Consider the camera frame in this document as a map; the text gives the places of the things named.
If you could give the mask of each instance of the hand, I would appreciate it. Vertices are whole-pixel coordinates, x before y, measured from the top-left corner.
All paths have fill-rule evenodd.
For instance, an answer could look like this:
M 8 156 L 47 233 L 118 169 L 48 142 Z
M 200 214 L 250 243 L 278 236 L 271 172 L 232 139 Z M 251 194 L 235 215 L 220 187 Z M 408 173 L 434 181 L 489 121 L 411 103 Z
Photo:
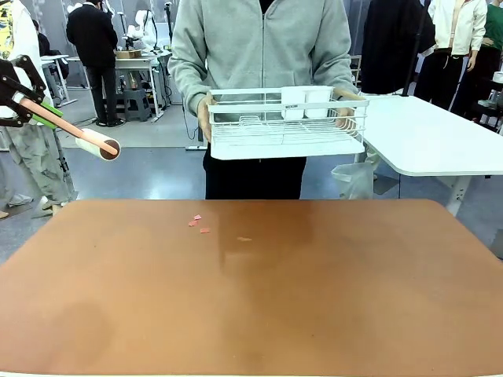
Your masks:
M 468 66 L 467 66 L 467 71 L 471 72 L 473 71 L 473 68 L 475 68 L 475 63 L 477 61 L 477 57 L 471 56 L 470 60 L 468 61 Z
M 483 40 L 482 40 L 482 44 L 483 45 L 486 45 L 486 46 L 492 46 L 494 44 L 494 41 L 491 39 L 491 38 L 487 38 L 485 37 Z
M 206 94 L 206 97 L 197 105 L 197 120 L 207 142 L 211 143 L 210 112 L 207 109 L 209 104 L 217 104 L 211 93 Z
M 341 130 L 352 131 L 356 128 L 356 124 L 350 118 L 346 118 L 354 116 L 354 110 L 352 108 L 338 108 L 337 116 L 344 117 L 336 120 L 336 126 Z

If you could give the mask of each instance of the white jacket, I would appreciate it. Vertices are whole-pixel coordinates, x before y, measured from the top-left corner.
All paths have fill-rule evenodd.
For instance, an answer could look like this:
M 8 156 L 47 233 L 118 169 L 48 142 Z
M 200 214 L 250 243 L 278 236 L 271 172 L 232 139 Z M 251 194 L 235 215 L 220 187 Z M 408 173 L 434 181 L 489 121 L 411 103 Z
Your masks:
M 11 10 L 13 15 L 14 47 L 9 56 L 9 60 L 14 60 L 19 55 L 28 55 L 31 61 L 33 61 L 35 68 L 37 68 L 37 71 L 39 71 L 40 77 L 46 82 L 42 70 L 42 61 L 40 60 L 39 37 L 37 36 L 37 31 L 31 20 L 30 13 L 20 0 L 13 1 Z M 31 89 L 30 79 L 26 73 L 24 73 L 24 70 L 16 68 L 16 73 L 20 83 Z M 52 104 L 49 89 L 45 90 L 45 95 L 45 102 L 47 104 Z M 19 102 L 22 98 L 23 95 L 20 93 L 14 96 L 16 102 Z M 14 112 L 12 110 L 6 106 L 0 106 L 0 118 L 12 118 L 13 116 Z
M 435 24 L 435 41 L 440 49 L 449 48 L 456 0 L 433 0 L 428 12 Z M 479 51 L 486 34 L 486 0 L 465 0 L 457 19 L 453 55 L 466 55 L 470 47 Z

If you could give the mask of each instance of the wire rack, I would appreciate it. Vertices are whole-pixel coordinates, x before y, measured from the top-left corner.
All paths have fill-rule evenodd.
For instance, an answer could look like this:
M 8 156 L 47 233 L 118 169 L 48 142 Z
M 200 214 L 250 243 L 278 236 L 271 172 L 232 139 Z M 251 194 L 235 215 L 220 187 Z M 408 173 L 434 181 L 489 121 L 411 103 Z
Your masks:
M 216 159 L 269 159 L 349 155 L 364 151 L 368 101 L 282 104 L 281 89 L 211 91 L 211 155 Z M 322 117 L 307 118 L 309 110 Z M 299 119 L 288 119 L 288 112 Z

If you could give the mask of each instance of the black pants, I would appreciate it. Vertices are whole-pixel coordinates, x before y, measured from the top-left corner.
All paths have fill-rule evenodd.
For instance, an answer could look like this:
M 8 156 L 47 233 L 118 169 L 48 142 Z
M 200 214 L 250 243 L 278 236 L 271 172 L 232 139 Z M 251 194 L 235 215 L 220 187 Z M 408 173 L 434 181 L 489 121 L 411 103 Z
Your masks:
M 449 110 L 463 71 L 463 57 L 435 51 L 424 59 L 414 96 Z
M 116 69 L 114 67 L 86 67 L 91 85 L 97 120 L 102 123 L 117 119 Z M 107 96 L 107 111 L 103 101 L 103 83 Z
M 500 69 L 500 55 L 501 51 L 493 47 L 480 48 L 475 68 L 471 72 L 466 72 L 461 80 L 453 104 L 454 114 L 470 120 L 478 115 L 472 111 L 472 106 L 478 100 L 489 98 L 490 82 L 494 73 Z
M 299 199 L 307 159 L 222 161 L 204 156 L 206 199 Z

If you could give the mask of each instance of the white table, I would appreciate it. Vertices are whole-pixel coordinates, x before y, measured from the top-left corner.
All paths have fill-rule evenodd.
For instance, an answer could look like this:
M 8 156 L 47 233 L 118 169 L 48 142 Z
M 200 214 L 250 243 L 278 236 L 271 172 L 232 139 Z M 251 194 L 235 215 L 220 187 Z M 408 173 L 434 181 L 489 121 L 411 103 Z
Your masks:
M 398 173 L 438 177 L 457 215 L 472 176 L 503 175 L 503 137 L 416 97 L 369 97 L 365 141 Z
M 157 59 L 163 58 L 167 59 L 171 56 L 171 53 L 164 51 L 158 55 L 148 55 L 142 56 L 134 59 L 117 59 L 116 60 L 116 70 L 119 71 L 149 71 L 150 79 L 152 83 L 152 95 L 154 97 L 154 106 L 156 108 L 156 117 L 152 120 L 152 123 L 157 122 L 163 115 L 164 112 L 159 109 L 159 101 L 157 99 L 157 89 L 156 80 L 154 79 L 153 69 L 158 65 Z M 80 61 L 78 57 L 71 57 L 68 61 Z M 86 75 L 87 85 L 89 85 L 89 79 L 87 78 L 87 72 L 84 69 Z
M 59 59 L 66 59 L 68 55 L 54 55 L 51 57 L 40 57 L 42 64 L 54 63 L 57 67 L 57 73 L 60 76 L 61 85 L 63 86 L 64 95 L 66 96 L 66 102 L 61 102 L 60 107 L 66 106 L 67 104 L 73 104 L 78 100 L 70 100 L 70 95 L 68 94 L 68 88 L 66 87 L 66 80 L 63 79 L 63 74 L 61 73 L 61 66 Z

